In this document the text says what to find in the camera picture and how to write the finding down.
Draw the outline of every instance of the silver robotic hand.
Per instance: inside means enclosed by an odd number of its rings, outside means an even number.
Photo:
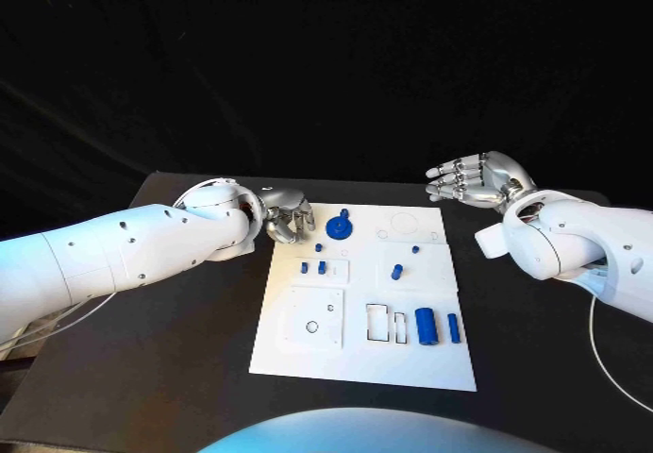
[[[478,208],[495,208],[501,213],[538,190],[521,165],[496,151],[439,165],[426,176],[437,177],[426,186],[432,201],[456,199]]]
[[[279,243],[302,243],[305,224],[316,229],[313,209],[298,189],[266,188],[257,194],[266,211],[266,231]],[[289,224],[295,221],[296,231]]]

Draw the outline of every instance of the robotic arm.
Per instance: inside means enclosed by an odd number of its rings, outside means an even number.
[[[577,284],[609,305],[653,322],[653,213],[603,208],[541,191],[521,165],[492,151],[432,168],[432,201],[458,199],[504,214],[476,233],[488,258],[511,254],[537,279]]]
[[[207,260],[254,252],[264,224],[276,241],[303,240],[305,224],[315,229],[303,193],[269,189],[257,195],[220,178],[195,186],[174,207],[123,210],[2,242],[0,342],[52,311],[146,286]]]

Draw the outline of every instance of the robotic hand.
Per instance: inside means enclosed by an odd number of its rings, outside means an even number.
[[[0,345],[52,311],[149,285],[205,260],[254,252],[263,227],[276,241],[302,242],[305,223],[315,229],[303,192],[257,195],[218,178],[191,188],[172,207],[123,210],[0,242]]]
[[[476,233],[488,258],[511,254],[537,279],[580,285],[653,322],[653,215],[541,191],[521,165],[492,151],[432,168],[432,201],[494,208],[504,222]]]

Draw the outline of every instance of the white board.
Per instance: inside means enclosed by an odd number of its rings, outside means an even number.
[[[336,241],[326,224],[342,208],[351,211],[354,232]],[[331,204],[315,204],[313,209],[316,231],[306,231],[306,242],[276,245],[251,373],[475,392],[440,210]],[[396,264],[404,268],[400,280],[391,279]],[[368,339],[370,304],[388,306],[388,341]],[[436,312],[440,342],[430,346],[419,341],[416,309],[421,307]],[[385,328],[383,309],[374,307],[372,312],[378,336],[380,326]],[[407,344],[397,342],[396,313],[406,315],[400,336],[404,340],[406,333]],[[460,344],[450,338],[450,313],[459,318]]]

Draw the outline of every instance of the rectangular cutout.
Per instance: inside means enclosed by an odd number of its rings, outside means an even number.
[[[390,342],[391,329],[388,327],[388,306],[368,304],[368,340],[371,342]]]
[[[396,312],[396,343],[409,344],[409,334],[406,331],[406,314]]]

